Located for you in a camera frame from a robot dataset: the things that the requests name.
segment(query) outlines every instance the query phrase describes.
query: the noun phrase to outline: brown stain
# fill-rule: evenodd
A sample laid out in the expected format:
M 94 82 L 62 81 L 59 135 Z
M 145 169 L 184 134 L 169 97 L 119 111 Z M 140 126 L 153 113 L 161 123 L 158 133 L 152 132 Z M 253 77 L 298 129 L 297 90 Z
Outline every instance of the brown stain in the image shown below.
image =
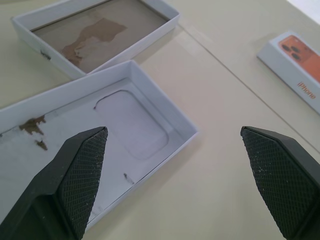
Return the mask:
M 79 34 L 77 40 L 65 46 L 62 49 L 62 54 L 75 66 L 79 66 L 82 57 L 77 55 L 76 50 L 79 50 L 86 45 L 86 40 L 95 37 L 101 42 L 111 42 L 117 34 L 126 30 L 127 27 L 118 24 L 114 21 L 102 18 L 96 23 L 86 26 Z
M 25 124 L 22 124 L 19 126 L 20 130 L 25 130 L 28 134 L 32 135 L 32 132 L 39 133 L 43 135 L 44 133 L 41 131 L 41 129 L 38 127 L 37 124 L 45 123 L 45 116 L 40 116 L 37 118 L 31 118 L 28 121 L 25 122 Z
M 37 140 L 35 140 L 35 143 L 40 147 L 40 148 L 42 148 L 43 150 L 45 150 L 45 151 L 47 151 L 48 150 L 48 147 L 47 147 L 47 145 L 45 144 L 45 142 L 44 141 L 37 141 Z

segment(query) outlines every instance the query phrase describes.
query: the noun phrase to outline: white box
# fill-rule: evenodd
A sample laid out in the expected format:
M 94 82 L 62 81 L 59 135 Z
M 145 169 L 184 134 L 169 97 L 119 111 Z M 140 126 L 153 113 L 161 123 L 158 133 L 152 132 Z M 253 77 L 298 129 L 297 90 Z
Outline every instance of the white box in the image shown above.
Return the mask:
M 31 118 L 38 132 L 19 126 Z M 106 126 L 100 185 L 87 228 L 155 173 L 198 133 L 195 125 L 138 67 L 128 61 L 90 74 L 0 110 L 0 222 L 33 176 L 63 142 Z M 35 141 L 42 141 L 47 150 Z
M 113 13 L 114 2 L 117 2 L 117 1 L 118 2 L 122 1 L 122 2 L 125 2 L 124 4 L 129 4 L 129 6 L 127 7 L 127 10 L 128 11 L 131 10 L 131 12 L 134 11 L 132 10 L 134 5 L 133 6 L 130 5 L 133 2 L 137 2 L 140 5 L 147 6 L 153 12 L 157 12 L 158 15 L 161 15 L 163 18 L 165 18 L 167 22 L 159 26 L 152 32 L 150 32 L 148 35 L 146 35 L 142 39 L 137 40 L 132 45 L 128 45 L 127 48 L 124 48 L 123 51 L 119 52 L 117 55 L 110 58 L 106 62 L 103 61 L 101 65 L 97 65 L 96 68 L 91 68 L 90 71 L 86 72 L 87 74 L 91 74 L 91 73 L 100 71 L 102 69 L 106 69 L 108 67 L 114 66 L 116 64 L 125 62 L 135 57 L 137 54 L 139 54 L 141 51 L 146 49 L 152 43 L 157 41 L 163 35 L 171 31 L 178 24 L 178 20 L 180 17 L 179 13 L 170 5 L 165 3 L 163 0 L 107 0 L 107 1 L 106 0 L 64 0 L 64 1 L 60 1 L 51 5 L 45 6 L 43 8 L 28 12 L 28 13 L 13 17 L 12 23 L 20 39 L 25 41 L 30 47 L 32 47 L 38 53 L 42 54 L 46 59 L 50 60 L 55 66 L 57 66 L 61 71 L 66 73 L 71 79 L 75 80 L 75 79 L 84 77 L 86 73 L 76 65 L 72 64 L 69 60 L 67 60 L 63 56 L 61 52 L 55 49 L 52 46 L 52 44 L 51 45 L 48 44 L 46 41 L 44 41 L 39 36 L 37 36 L 33 31 L 34 30 L 37 31 L 37 29 L 43 28 L 44 26 L 54 25 L 58 22 L 64 21 L 66 18 L 74 18 L 74 16 L 82 14 L 84 11 L 90 11 L 90 9 L 92 8 L 98 8 L 99 6 L 105 6 L 105 5 L 108 5 L 108 7 L 110 6 L 111 9 L 110 9 L 110 12 L 106 14 L 107 16 L 103 15 L 102 17 L 103 19 L 108 18 L 108 20 L 106 21 L 110 21 L 109 20 L 110 18 L 111 19 L 117 18 L 117 16 L 119 16 L 119 13 L 122 13 L 122 11 L 124 11 L 123 5 L 121 5 L 118 8 L 115 7 L 114 8 L 115 11 L 118 11 L 118 12 Z M 87 17 L 87 20 L 89 19 L 91 22 L 94 22 L 95 19 L 97 18 L 96 13 L 100 15 L 102 14 L 101 12 L 99 13 L 99 11 L 91 12 L 90 15 Z M 148 19 L 144 20 L 142 18 L 139 21 L 140 23 L 143 23 L 143 22 L 148 23 Z M 130 19 L 126 19 L 125 22 L 127 24 L 131 24 Z M 130 33 L 132 33 L 132 31 L 129 32 L 127 30 L 124 30 L 126 29 L 126 26 L 125 26 L 126 24 L 122 25 L 113 21 L 113 25 L 120 26 L 122 28 L 119 30 L 119 32 L 117 32 L 118 35 L 115 35 L 116 38 L 120 38 L 120 36 L 122 36 L 122 39 L 123 38 L 130 39 Z M 79 28 L 82 27 L 80 23 L 78 23 L 76 26 L 78 26 Z M 58 39 L 63 40 L 64 38 L 66 38 L 66 35 L 68 34 L 70 35 L 73 34 L 72 38 L 73 39 L 75 38 L 74 37 L 75 33 L 73 33 L 73 28 L 72 28 L 71 30 L 64 29 L 63 34 L 59 35 Z M 88 40 L 87 39 L 83 40 L 79 42 L 78 45 L 83 45 L 83 43 L 87 43 L 86 41 Z M 91 42 L 90 44 L 92 44 L 92 42 L 95 42 L 95 41 L 97 41 L 97 37 L 90 38 L 90 42 Z M 117 49 L 117 46 L 113 46 L 111 45 L 111 43 L 103 41 L 103 42 L 99 42 L 100 44 L 99 46 L 102 46 L 102 44 L 106 44 L 106 45 L 109 44 L 110 45 L 109 47 L 112 50 Z M 85 53 L 82 52 L 81 54 L 88 54 L 86 51 L 90 51 L 88 50 L 89 48 L 91 48 L 91 50 L 93 49 L 93 47 L 91 47 L 89 43 L 87 44 L 89 45 L 89 47 L 87 47 L 87 49 L 85 50 Z
M 320 56 L 316 50 L 288 31 L 269 41 L 257 57 L 320 114 Z

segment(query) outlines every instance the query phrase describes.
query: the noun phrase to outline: table surface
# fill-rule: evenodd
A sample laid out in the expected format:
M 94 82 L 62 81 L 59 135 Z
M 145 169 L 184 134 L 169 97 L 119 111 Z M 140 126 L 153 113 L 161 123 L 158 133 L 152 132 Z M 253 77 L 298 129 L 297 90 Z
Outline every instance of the table surface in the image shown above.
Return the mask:
M 18 41 L 10 23 L 10 17 L 53 0 L 7 2 L 0 3 L 1 107 L 69 81 Z M 313 129 L 320 117 L 255 58 L 258 49 L 285 27 L 274 24 L 276 20 L 271 24 L 275 30 L 266 21 L 257 27 L 252 19 L 269 14 L 269 8 L 262 11 L 261 6 L 267 5 L 262 0 L 240 1 L 247 7 L 235 0 L 169 2 L 182 12 L 182 27 L 134 60 L 195 122 L 200 134 L 83 239 L 282 240 L 255 185 L 240 130 L 254 126 L 293 137 L 320 160 L 320 129 Z M 284 1 L 270 2 L 284 5 Z M 233 18 L 221 8 L 230 10 Z M 309 24 L 295 9 L 288 14 L 290 20 L 297 15 Z M 250 24 L 243 27 L 242 21 Z M 291 24 L 298 26 L 297 21 Z M 256 41 L 247 41 L 244 36 L 253 25 L 258 29 Z M 229 39 L 231 30 L 236 36 Z M 305 32 L 306 39 L 316 44 L 309 30 Z

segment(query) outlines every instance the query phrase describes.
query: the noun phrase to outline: cardboard box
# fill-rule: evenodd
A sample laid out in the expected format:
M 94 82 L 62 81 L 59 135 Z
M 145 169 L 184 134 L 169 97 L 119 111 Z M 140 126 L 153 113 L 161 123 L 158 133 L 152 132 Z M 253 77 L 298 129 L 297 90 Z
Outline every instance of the cardboard box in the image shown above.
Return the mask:
M 178 23 L 163 0 L 67 0 L 12 18 L 18 36 L 71 79 L 132 59 Z
M 320 114 L 320 56 L 300 36 L 288 31 L 257 57 Z
M 37 124 L 28 132 L 21 125 L 25 126 L 32 118 Z M 11 209 L 30 180 L 55 157 L 66 139 L 85 130 L 107 127 L 100 184 L 87 228 L 198 133 L 188 117 L 134 61 L 0 109 L 0 119 L 3 159 L 0 178 L 8 180 L 0 187 L 11 189 L 1 199 L 3 209 Z M 39 147 L 37 141 L 46 149 Z

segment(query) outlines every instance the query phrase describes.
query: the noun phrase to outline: phone camera image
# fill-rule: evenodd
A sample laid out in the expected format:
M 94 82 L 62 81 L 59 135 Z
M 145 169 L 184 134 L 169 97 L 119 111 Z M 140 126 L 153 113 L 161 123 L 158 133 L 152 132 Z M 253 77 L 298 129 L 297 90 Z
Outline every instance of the phone camera image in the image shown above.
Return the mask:
M 296 48 L 295 46 L 292 46 L 291 49 L 293 51 L 295 51 L 296 53 L 300 53 L 300 50 L 298 48 Z
M 301 58 L 300 58 L 297 54 L 292 53 L 291 55 L 292 55 L 292 57 L 294 57 L 294 59 L 296 59 L 296 60 L 298 60 L 298 61 L 301 60 Z
M 284 50 L 286 50 L 286 51 L 288 51 L 288 52 L 291 52 L 291 49 L 290 49 L 290 47 L 288 47 L 287 45 L 282 45 L 282 48 L 284 49 Z

